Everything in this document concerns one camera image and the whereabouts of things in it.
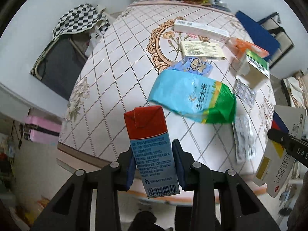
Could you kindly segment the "silver pill blister pack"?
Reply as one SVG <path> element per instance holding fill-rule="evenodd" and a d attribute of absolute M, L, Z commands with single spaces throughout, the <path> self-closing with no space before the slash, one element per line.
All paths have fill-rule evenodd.
<path fill-rule="evenodd" d="M 252 107 L 254 105 L 256 92 L 239 79 L 235 82 L 235 93 L 248 106 Z"/>

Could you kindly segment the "long white pink box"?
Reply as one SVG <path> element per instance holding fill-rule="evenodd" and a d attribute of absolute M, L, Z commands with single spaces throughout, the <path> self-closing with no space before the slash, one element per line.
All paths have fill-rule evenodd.
<path fill-rule="evenodd" d="M 209 39 L 213 39 L 223 43 L 227 42 L 230 39 L 230 34 L 228 31 L 208 26 L 202 23 L 176 19 L 173 27 L 175 32 L 208 37 Z"/>

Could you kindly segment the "dark folding chair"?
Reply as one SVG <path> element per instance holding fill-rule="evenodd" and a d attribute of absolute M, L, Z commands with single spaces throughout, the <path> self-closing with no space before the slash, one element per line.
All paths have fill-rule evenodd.
<path fill-rule="evenodd" d="M 51 41 L 35 62 L 30 74 L 68 100 L 88 59 L 87 33 L 64 34 Z"/>

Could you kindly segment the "floral tablecloth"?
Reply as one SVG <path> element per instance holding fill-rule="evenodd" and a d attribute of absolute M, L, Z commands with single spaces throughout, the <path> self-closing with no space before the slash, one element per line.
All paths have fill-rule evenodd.
<path fill-rule="evenodd" d="M 59 136 L 61 152 L 101 167 L 128 149 L 124 113 L 149 105 L 147 98 L 158 74 L 181 59 L 180 42 L 198 40 L 196 35 L 173 31 L 178 18 L 250 40 L 233 14 L 218 9 L 174 1 L 128 6 L 103 35 L 77 79 Z M 253 105 L 238 100 L 238 112 L 252 121 L 256 144 L 255 157 L 243 163 L 236 161 L 231 125 L 204 125 L 169 110 L 164 114 L 170 138 L 178 139 L 196 161 L 213 170 L 233 168 L 248 175 L 255 173 L 262 159 L 275 103 L 269 81 L 258 89 Z"/>

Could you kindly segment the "checkered black white cloth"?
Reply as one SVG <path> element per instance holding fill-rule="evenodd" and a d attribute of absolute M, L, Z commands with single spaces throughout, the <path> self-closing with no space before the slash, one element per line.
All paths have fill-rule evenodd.
<path fill-rule="evenodd" d="M 99 32 L 105 33 L 109 27 L 107 16 L 91 4 L 81 4 L 62 15 L 52 31 L 52 41 L 62 35 L 78 34 L 98 27 Z"/>

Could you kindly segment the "blue cartoon snack wrapper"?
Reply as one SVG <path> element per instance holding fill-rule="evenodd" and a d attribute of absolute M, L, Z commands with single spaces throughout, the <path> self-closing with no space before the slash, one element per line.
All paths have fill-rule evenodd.
<path fill-rule="evenodd" d="M 178 62 L 174 62 L 168 67 L 168 70 L 183 71 L 208 77 L 213 70 L 213 66 L 209 62 L 197 57 L 185 57 Z"/>

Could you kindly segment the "pink suitcase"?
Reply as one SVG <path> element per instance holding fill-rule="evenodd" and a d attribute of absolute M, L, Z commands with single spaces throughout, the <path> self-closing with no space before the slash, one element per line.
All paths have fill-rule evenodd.
<path fill-rule="evenodd" d="M 60 132 L 60 124 L 38 116 L 27 116 L 23 126 L 26 140 L 50 146 L 58 144 Z"/>

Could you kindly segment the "white medicine box striped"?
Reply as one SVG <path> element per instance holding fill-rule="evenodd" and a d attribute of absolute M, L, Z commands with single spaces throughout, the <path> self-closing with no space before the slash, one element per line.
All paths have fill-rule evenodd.
<path fill-rule="evenodd" d="M 301 140 L 305 117 L 306 109 L 276 105 L 271 128 L 281 130 Z M 295 160 L 281 144 L 271 141 L 267 136 L 266 148 L 253 182 L 258 186 L 266 184 L 267 194 L 273 198 L 276 197 L 287 180 Z"/>

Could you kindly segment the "red blue milk carton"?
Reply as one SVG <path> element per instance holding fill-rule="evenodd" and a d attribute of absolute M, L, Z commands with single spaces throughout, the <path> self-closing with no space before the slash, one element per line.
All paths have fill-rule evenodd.
<path fill-rule="evenodd" d="M 148 198 L 180 193 L 167 123 L 161 106 L 136 107 L 124 121 Z"/>

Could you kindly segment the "blue green rice bag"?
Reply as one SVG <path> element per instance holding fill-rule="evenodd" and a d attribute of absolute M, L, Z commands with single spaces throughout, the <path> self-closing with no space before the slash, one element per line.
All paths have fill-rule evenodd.
<path fill-rule="evenodd" d="M 230 124 L 236 114 L 236 96 L 227 85 L 178 70 L 164 70 L 148 100 L 202 124 Z"/>

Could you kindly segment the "orange white box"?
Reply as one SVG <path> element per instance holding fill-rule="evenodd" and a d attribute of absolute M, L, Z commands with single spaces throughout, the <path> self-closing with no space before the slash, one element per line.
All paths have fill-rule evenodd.
<path fill-rule="evenodd" d="M 265 49 L 239 38 L 230 37 L 226 46 L 238 59 L 240 59 L 247 50 L 256 53 L 261 58 L 269 56 L 269 53 Z"/>

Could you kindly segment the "cream medicine box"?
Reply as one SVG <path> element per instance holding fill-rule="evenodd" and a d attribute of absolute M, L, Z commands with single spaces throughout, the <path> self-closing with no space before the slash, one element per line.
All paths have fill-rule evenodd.
<path fill-rule="evenodd" d="M 218 43 L 203 41 L 182 41 L 182 54 L 185 57 L 197 57 L 204 60 L 222 60 L 226 56 Z"/>

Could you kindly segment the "green white open box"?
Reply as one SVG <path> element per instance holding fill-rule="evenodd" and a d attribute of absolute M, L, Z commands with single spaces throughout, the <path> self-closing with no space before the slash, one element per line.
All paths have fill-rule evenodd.
<path fill-rule="evenodd" d="M 236 79 L 249 88 L 257 90 L 270 79 L 269 64 L 247 49 L 240 59 Z"/>

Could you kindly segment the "crumpled silver foil bag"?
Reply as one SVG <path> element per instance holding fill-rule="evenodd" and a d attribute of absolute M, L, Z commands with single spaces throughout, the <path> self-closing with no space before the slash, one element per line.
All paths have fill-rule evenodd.
<path fill-rule="evenodd" d="M 256 155 L 256 134 L 253 132 L 251 120 L 247 115 L 236 116 L 232 126 L 236 161 L 243 163 L 253 159 Z"/>

